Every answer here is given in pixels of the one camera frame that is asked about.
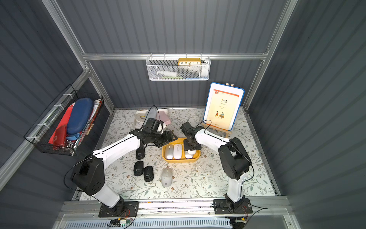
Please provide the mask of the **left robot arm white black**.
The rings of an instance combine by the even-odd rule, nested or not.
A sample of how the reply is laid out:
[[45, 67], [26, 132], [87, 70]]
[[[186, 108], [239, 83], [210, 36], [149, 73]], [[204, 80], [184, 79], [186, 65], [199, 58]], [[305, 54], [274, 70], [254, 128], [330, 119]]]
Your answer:
[[107, 207], [113, 208], [122, 200], [122, 197], [106, 183], [105, 169], [121, 157], [142, 146], [161, 148], [177, 139], [178, 137], [173, 131], [155, 133], [132, 130], [123, 139], [93, 151], [85, 159], [78, 162], [72, 169], [71, 181], [87, 195], [94, 197]]

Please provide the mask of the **grey white mouse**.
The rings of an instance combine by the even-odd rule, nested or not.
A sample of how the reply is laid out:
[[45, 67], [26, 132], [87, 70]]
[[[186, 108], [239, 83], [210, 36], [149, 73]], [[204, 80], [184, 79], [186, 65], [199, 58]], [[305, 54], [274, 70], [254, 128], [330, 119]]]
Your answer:
[[164, 188], [171, 186], [173, 182], [173, 170], [171, 168], [164, 168], [162, 170], [161, 182]]

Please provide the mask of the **black mouse with logo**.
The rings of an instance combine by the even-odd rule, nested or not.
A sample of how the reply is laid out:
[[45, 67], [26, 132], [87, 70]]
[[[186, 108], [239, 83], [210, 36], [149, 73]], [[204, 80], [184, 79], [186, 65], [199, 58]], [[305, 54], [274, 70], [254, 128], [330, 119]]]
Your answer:
[[152, 166], [146, 166], [144, 168], [144, 181], [151, 182], [154, 179], [154, 172]]

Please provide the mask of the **yellow plastic storage box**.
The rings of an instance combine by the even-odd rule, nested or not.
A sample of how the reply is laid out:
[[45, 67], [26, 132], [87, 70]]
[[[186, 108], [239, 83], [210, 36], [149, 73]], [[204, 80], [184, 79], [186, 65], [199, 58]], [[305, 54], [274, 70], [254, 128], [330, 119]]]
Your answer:
[[165, 148], [166, 148], [166, 146], [164, 146], [163, 147], [163, 149], [162, 149], [162, 156], [163, 156], [163, 159], [166, 161], [166, 162], [168, 162], [168, 163], [189, 163], [189, 162], [195, 162], [195, 161], [197, 161], [198, 160], [198, 158], [200, 157], [200, 155], [201, 155], [201, 151], [200, 150], [197, 150], [196, 151], [196, 154], [194, 154], [193, 155], [193, 158], [192, 159], [186, 159], [185, 158], [185, 150], [184, 150], [184, 140], [185, 140], [186, 138], [183, 138], [183, 137], [180, 137], [180, 138], [178, 138], [177, 140], [175, 140], [175, 141], [173, 141], [173, 142], [171, 142], [171, 143], [169, 143], [168, 145], [175, 145], [175, 144], [181, 144], [182, 145], [182, 147], [183, 147], [183, 152], [182, 152], [182, 158], [181, 159], [178, 159], [178, 160], [176, 160], [176, 159], [172, 159], [172, 160], [167, 160], [167, 159], [165, 159]]

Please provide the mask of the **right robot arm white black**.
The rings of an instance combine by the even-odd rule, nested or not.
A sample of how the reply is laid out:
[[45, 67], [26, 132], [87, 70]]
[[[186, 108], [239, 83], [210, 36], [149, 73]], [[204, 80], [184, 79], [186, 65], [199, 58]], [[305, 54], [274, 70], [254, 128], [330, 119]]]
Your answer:
[[240, 139], [220, 137], [204, 130], [203, 127], [184, 130], [183, 134], [188, 141], [185, 146], [187, 150], [206, 146], [219, 154], [222, 169], [229, 177], [226, 197], [232, 203], [241, 201], [242, 186], [250, 179], [247, 173], [252, 166], [252, 161]]

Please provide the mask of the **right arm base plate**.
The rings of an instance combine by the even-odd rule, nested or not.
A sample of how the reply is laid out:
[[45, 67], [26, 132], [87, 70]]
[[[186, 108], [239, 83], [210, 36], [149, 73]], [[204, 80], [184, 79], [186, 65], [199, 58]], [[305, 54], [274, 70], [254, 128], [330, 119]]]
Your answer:
[[211, 207], [216, 215], [225, 214], [251, 214], [253, 213], [252, 205], [248, 198], [242, 198], [234, 203], [230, 199], [214, 199]]

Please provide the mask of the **silver mouse row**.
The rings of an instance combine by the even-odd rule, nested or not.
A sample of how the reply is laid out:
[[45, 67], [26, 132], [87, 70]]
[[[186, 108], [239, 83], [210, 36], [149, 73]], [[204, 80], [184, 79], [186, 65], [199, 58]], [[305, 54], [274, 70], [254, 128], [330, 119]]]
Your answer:
[[174, 145], [167, 145], [165, 148], [165, 159], [172, 160], [174, 156]]

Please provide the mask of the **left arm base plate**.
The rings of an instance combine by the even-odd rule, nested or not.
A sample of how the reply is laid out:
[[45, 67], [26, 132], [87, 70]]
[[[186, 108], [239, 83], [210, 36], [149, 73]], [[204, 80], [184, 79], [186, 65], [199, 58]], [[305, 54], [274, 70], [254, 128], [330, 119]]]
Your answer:
[[102, 204], [98, 214], [99, 218], [135, 217], [139, 209], [138, 201], [119, 201], [114, 207]]

